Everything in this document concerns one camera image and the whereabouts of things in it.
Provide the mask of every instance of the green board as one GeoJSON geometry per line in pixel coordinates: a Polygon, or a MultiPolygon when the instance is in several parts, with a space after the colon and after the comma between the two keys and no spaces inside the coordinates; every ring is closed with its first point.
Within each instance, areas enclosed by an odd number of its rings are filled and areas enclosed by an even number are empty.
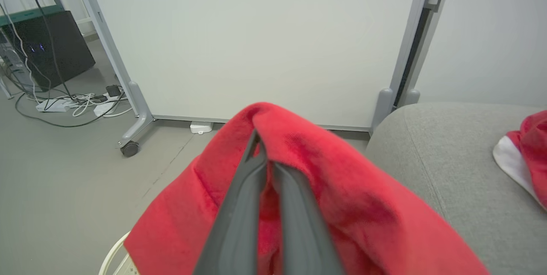
{"type": "MultiPolygon", "coordinates": [[[[51,5],[41,8],[45,14],[55,14],[56,12],[64,11],[63,7],[60,5],[51,5]]],[[[25,10],[16,12],[15,14],[9,15],[12,18],[12,21],[14,23],[21,22],[24,20],[32,19],[32,18],[38,18],[41,16],[41,12],[38,8],[31,9],[31,10],[25,10]]],[[[0,26],[5,26],[9,24],[9,20],[7,16],[1,16],[0,17],[0,26]]]]}

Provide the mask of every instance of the whiteboard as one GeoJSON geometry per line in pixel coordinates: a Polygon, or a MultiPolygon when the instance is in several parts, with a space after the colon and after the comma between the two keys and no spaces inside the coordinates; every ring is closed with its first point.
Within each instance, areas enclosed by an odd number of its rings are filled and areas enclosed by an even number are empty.
{"type": "Polygon", "coordinates": [[[412,0],[97,0],[154,116],[230,119],[273,102],[369,127],[412,0]]]}
{"type": "Polygon", "coordinates": [[[419,102],[547,106],[545,0],[446,0],[419,102]]]}

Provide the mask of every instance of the red fabric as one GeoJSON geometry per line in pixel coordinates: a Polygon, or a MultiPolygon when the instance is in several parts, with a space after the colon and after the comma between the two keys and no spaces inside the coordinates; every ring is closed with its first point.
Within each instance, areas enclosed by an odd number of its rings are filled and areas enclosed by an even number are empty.
{"type": "Polygon", "coordinates": [[[520,131],[507,133],[532,175],[535,195],[547,208],[547,110],[526,117],[520,131]]]}
{"type": "MultiPolygon", "coordinates": [[[[231,119],[139,219],[125,247],[141,274],[192,273],[254,128],[270,160],[308,177],[349,275],[487,273],[435,211],[345,141],[279,106],[257,103],[231,119]]],[[[260,275],[282,274],[278,200],[268,176],[260,201],[260,275]]]]}

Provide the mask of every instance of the sofa seam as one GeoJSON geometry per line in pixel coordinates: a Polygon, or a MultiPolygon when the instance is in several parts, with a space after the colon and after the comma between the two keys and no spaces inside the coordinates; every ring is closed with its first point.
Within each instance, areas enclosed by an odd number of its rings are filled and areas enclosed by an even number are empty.
{"type": "Polygon", "coordinates": [[[406,131],[407,133],[409,134],[409,137],[410,137],[410,141],[412,142],[412,146],[414,147],[414,150],[416,150],[416,154],[418,155],[418,159],[420,160],[420,164],[422,164],[422,168],[423,168],[423,171],[425,172],[425,175],[426,175],[426,178],[427,178],[427,181],[428,181],[428,185],[430,187],[430,189],[432,189],[434,195],[435,195],[435,199],[437,201],[437,203],[439,204],[439,207],[440,207],[440,213],[441,215],[443,215],[443,217],[449,221],[448,219],[448,214],[445,210],[445,205],[443,203],[443,200],[441,199],[440,197],[440,194],[438,193],[437,189],[435,188],[434,184],[433,184],[433,181],[432,181],[432,178],[431,176],[429,175],[429,172],[428,172],[428,169],[426,168],[426,165],[424,164],[423,162],[423,159],[422,159],[422,155],[420,154],[420,152],[418,151],[418,148],[416,147],[416,143],[414,142],[414,137],[412,135],[412,133],[410,132],[409,130],[409,126],[408,126],[408,123],[406,122],[406,108],[403,109],[403,121],[405,123],[405,128],[406,128],[406,131]]]}

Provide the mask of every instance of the computer case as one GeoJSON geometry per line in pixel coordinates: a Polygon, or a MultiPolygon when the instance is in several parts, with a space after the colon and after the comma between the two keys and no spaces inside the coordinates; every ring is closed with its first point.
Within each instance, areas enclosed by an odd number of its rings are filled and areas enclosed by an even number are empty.
{"type": "MultiPolygon", "coordinates": [[[[61,11],[54,14],[46,14],[59,72],[63,81],[90,69],[95,64],[84,37],[70,11],[61,11]]],[[[62,83],[59,73],[55,69],[53,51],[49,34],[42,16],[14,22],[15,28],[23,41],[23,48],[29,57],[28,65],[32,71],[32,77],[37,86],[36,91],[46,91],[51,81],[51,88],[62,83]]],[[[2,34],[6,38],[1,39],[0,55],[8,63],[12,74],[17,78],[28,78],[28,70],[24,67],[25,56],[21,52],[19,39],[15,36],[10,24],[2,26],[2,34]]],[[[29,89],[29,79],[21,82],[25,89],[29,89]]]]}

